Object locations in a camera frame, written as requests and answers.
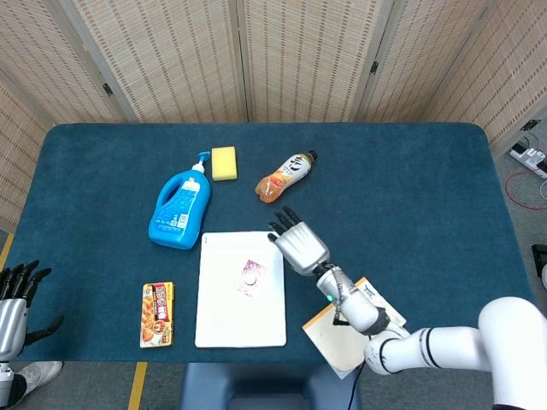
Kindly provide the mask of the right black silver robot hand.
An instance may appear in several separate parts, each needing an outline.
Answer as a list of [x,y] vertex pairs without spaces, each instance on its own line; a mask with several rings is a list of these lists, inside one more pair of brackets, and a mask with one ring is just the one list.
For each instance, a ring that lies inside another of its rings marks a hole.
[[268,240],[284,256],[294,272],[314,276],[319,266],[330,261],[330,251],[324,242],[288,206],[275,212],[277,222],[269,222],[273,233]]

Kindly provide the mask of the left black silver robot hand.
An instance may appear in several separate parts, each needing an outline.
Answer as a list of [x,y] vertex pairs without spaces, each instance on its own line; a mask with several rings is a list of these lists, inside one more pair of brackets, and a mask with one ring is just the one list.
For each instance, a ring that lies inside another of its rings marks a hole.
[[45,328],[28,331],[32,300],[40,282],[52,271],[48,267],[32,273],[38,265],[35,260],[1,271],[1,365],[14,360],[26,346],[52,335],[65,319],[59,315]]

